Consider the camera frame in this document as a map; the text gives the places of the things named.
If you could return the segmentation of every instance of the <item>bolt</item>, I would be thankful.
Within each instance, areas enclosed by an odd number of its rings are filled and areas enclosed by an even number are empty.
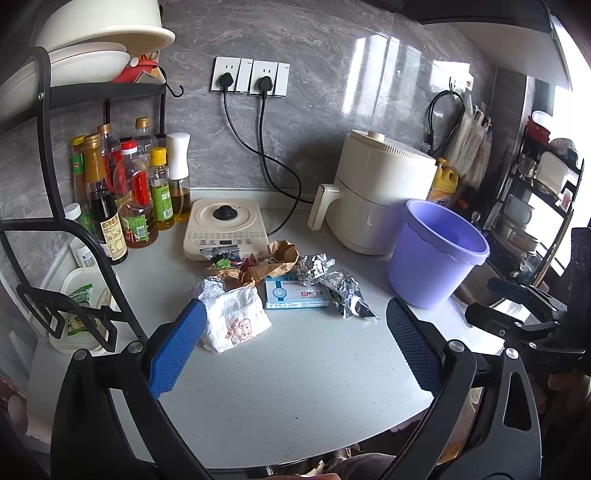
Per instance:
[[[448,343],[449,348],[451,348],[454,352],[463,352],[464,351],[464,344],[461,343],[460,340],[452,340]]]
[[[131,342],[127,346],[127,351],[129,353],[140,353],[144,349],[144,344],[140,341]]]
[[[507,350],[505,350],[505,354],[513,360],[517,360],[519,358],[519,354],[517,353],[517,350],[515,350],[514,348],[508,348]]]
[[[74,352],[74,360],[84,360],[86,358],[86,350],[81,348]]]

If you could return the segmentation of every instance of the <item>plastic bottle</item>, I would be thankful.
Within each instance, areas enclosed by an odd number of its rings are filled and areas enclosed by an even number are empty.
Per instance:
[[[80,205],[80,224],[90,233],[94,234],[92,218],[88,210],[88,194],[86,193],[86,173],[84,170],[84,159],[82,158],[82,144],[84,135],[72,138],[72,173],[74,178],[74,199]]]
[[[133,140],[121,144],[121,154],[123,159],[113,174],[113,188],[125,243],[130,248],[147,247],[158,238],[148,166],[138,154]]]
[[[113,190],[113,171],[121,161],[121,142],[111,135],[111,124],[99,125],[96,131],[100,135],[100,153],[105,162],[107,184]]]
[[[438,158],[437,171],[431,184],[431,190],[427,196],[429,202],[437,203],[443,207],[449,205],[453,194],[456,192],[458,175],[444,158]]]
[[[154,202],[154,216],[158,230],[168,230],[174,225],[173,204],[168,186],[166,149],[153,148],[150,152],[150,193]]]
[[[149,116],[141,116],[135,119],[135,136],[131,139],[138,147],[138,155],[144,161],[150,163],[150,150],[158,146],[158,140],[150,133]]]
[[[82,223],[82,210],[78,203],[66,205],[64,207],[64,213],[66,214],[67,219],[73,220],[84,226]],[[96,265],[96,258],[90,251],[90,248],[74,235],[70,235],[70,250],[72,250],[72,255],[74,255],[74,259],[80,268],[94,267]]]
[[[191,215],[191,182],[187,162],[190,138],[191,135],[187,133],[166,135],[170,175],[168,184],[175,222],[185,222]]]
[[[99,134],[84,138],[82,156],[86,167],[86,188],[88,205],[95,237],[103,246],[113,265],[120,264],[127,258],[128,251],[117,213],[115,195],[105,180],[105,163],[100,154]]]

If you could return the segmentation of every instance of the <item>white countertop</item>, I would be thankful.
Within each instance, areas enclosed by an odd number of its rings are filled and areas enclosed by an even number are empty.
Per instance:
[[[263,210],[267,228],[284,215]],[[388,259],[348,250],[326,226],[310,231],[307,215],[296,211],[272,239],[291,241],[302,255],[325,252],[335,258],[359,281],[367,304],[382,320],[342,319],[333,306],[270,310],[271,328],[242,345],[224,353],[197,346],[174,389],[160,401],[209,469],[279,464],[330,452],[400,424],[433,399],[419,388],[386,325],[386,305],[394,296],[385,275]],[[130,250],[115,267],[148,336],[177,317],[204,277],[206,264],[184,257],[183,236],[184,225],[160,232],[153,245]],[[50,287],[59,290],[74,267],[69,254]],[[502,348],[502,340],[469,326],[451,299],[438,309],[413,311],[446,339],[460,339],[475,352]],[[117,325],[120,351],[135,337],[127,325]],[[48,429],[69,361],[47,342],[35,352],[27,407]],[[113,399],[133,451],[151,460],[121,392],[114,391]]]

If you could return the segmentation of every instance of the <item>textured blue pad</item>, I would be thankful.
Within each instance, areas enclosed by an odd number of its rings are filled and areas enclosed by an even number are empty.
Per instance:
[[[431,350],[421,332],[396,299],[392,299],[388,303],[386,321],[394,340],[413,372],[414,378],[417,379],[418,386],[437,397],[442,386],[441,360]]]
[[[170,392],[207,323],[205,305],[193,299],[174,322],[174,328],[151,362],[148,388],[155,399]]]

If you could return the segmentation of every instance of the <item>white air fryer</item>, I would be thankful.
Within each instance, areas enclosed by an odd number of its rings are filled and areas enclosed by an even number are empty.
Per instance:
[[[384,138],[351,130],[345,137],[335,182],[318,187],[308,226],[326,223],[343,245],[366,255],[392,253],[408,199],[426,199],[435,159]]]

